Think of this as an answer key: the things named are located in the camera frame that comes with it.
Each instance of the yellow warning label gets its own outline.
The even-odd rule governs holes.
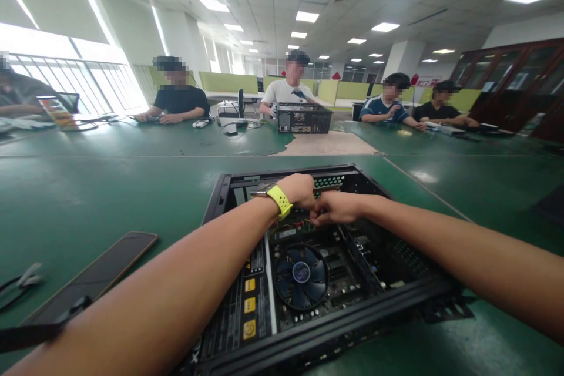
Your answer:
[[[254,278],[245,281],[245,292],[254,291]]]
[[[254,297],[247,298],[245,300],[245,314],[252,313],[255,308],[256,308],[256,302],[255,302]]]
[[[252,319],[243,324],[243,340],[254,338],[257,334],[256,320]]]

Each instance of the person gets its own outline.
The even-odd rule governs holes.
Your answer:
[[[12,72],[7,66],[0,66],[0,117],[21,118],[28,115],[43,115],[45,110],[37,100],[37,96],[49,95],[59,98],[49,85],[35,78]]]
[[[179,58],[158,56],[153,60],[155,68],[164,71],[170,85],[164,85],[157,93],[153,106],[146,112],[134,115],[138,122],[147,122],[150,117],[160,118],[164,125],[180,123],[183,120],[209,117],[210,105],[203,90],[187,84],[188,72]]]
[[[305,52],[290,52],[286,58],[286,79],[276,80],[268,86],[260,102],[260,113],[275,117],[279,103],[317,103],[311,90],[300,82],[309,62],[310,58]]]
[[[433,95],[430,102],[417,108],[413,118],[418,122],[449,123],[455,126],[478,127],[480,124],[471,117],[460,114],[455,107],[448,104],[449,99],[460,88],[451,80],[444,80],[433,87]]]
[[[381,95],[369,98],[360,110],[359,118],[362,122],[394,122],[405,123],[425,132],[427,125],[417,122],[405,110],[401,102],[397,101],[403,90],[411,86],[409,76],[404,73],[392,73],[384,80],[384,91]]]
[[[315,200],[310,175],[293,174],[277,185],[293,207],[310,210],[313,225],[371,220],[484,300],[564,345],[564,257],[382,196],[333,191]],[[195,345],[282,209],[271,197],[255,197],[201,226],[135,271],[5,376],[168,374]]]

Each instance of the watch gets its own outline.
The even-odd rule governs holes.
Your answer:
[[[292,204],[288,201],[286,194],[282,192],[280,187],[274,183],[262,183],[259,184],[256,190],[251,191],[252,197],[271,197],[278,207],[280,208],[280,214],[278,215],[278,220],[285,219],[292,208]]]

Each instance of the black t-shirt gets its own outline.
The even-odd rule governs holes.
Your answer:
[[[453,119],[460,115],[460,112],[452,106],[442,105],[438,110],[433,103],[428,102],[415,108],[413,118],[419,122],[422,118],[434,119]]]
[[[210,114],[206,93],[190,85],[184,87],[165,85],[157,93],[154,106],[173,114],[190,112],[199,107],[204,109],[204,116]]]

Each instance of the yellow watch strap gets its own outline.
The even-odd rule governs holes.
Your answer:
[[[270,190],[268,190],[267,194],[276,202],[276,204],[278,204],[278,207],[280,208],[278,220],[286,218],[286,216],[290,214],[290,209],[292,208],[292,204],[288,201],[286,194],[282,192],[278,185],[274,185]]]

